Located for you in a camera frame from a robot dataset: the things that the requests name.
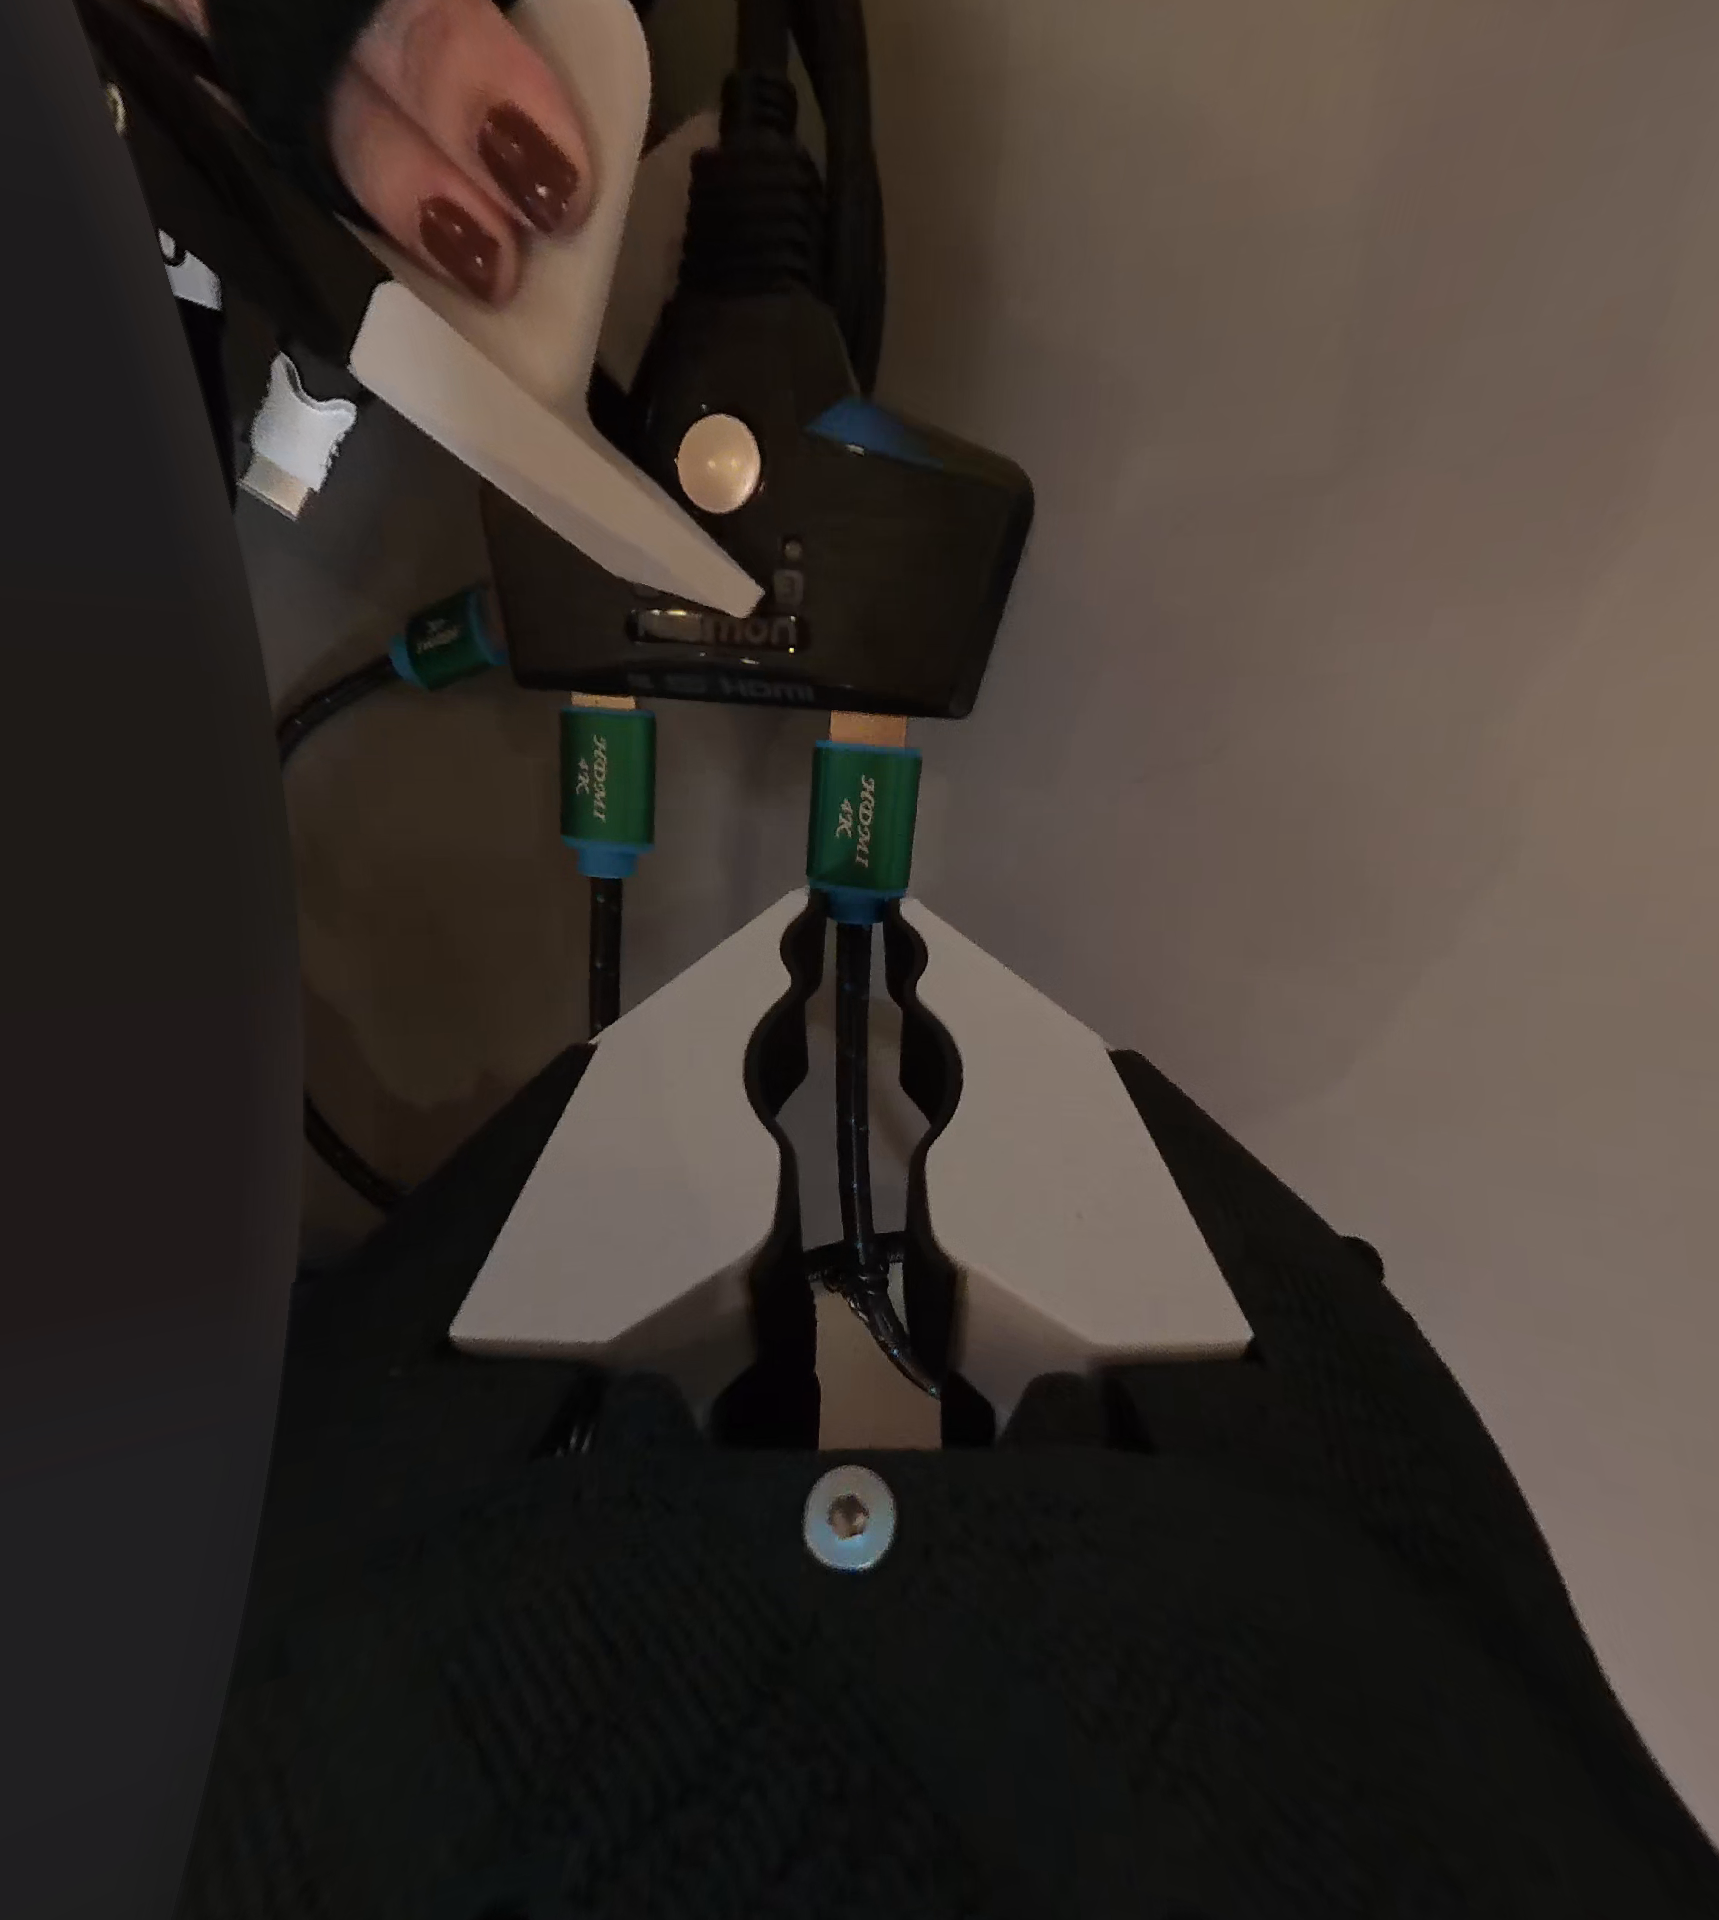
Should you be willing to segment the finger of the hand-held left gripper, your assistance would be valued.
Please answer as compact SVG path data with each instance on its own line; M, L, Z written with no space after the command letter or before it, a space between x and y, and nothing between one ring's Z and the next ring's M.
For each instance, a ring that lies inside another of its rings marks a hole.
M699 607L755 607L759 582L589 420L527 391L403 282L385 282L351 372L603 572Z

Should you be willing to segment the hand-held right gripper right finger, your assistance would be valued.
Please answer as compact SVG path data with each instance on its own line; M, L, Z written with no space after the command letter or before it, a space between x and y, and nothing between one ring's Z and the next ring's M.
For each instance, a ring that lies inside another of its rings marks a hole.
M1098 1031L920 901L920 1003L962 1053L926 1161L960 1276L958 1372L976 1389L1052 1373L1228 1359L1252 1328Z

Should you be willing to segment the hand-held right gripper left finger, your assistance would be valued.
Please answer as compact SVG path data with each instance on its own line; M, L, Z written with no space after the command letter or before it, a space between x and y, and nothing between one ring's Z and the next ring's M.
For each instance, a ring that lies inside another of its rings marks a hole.
M747 1092L747 1048L790 985L781 940L806 903L802 888L783 895L595 1044L451 1325L463 1353L751 1364L749 1278L781 1150Z

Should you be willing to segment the black hdmi switch box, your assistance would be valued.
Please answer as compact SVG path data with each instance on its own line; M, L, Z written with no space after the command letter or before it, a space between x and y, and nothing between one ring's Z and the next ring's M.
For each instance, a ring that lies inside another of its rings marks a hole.
M964 718L1032 481L872 396L886 247L860 4L735 10L679 282L639 370L593 379L593 421L753 578L755 605L625 579L487 483L513 671L599 698Z

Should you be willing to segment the person's left hand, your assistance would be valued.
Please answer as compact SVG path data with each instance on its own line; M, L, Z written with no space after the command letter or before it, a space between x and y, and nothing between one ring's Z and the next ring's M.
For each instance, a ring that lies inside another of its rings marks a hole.
M595 192L569 87L489 1L383 4L331 89L329 145L367 218L485 308Z

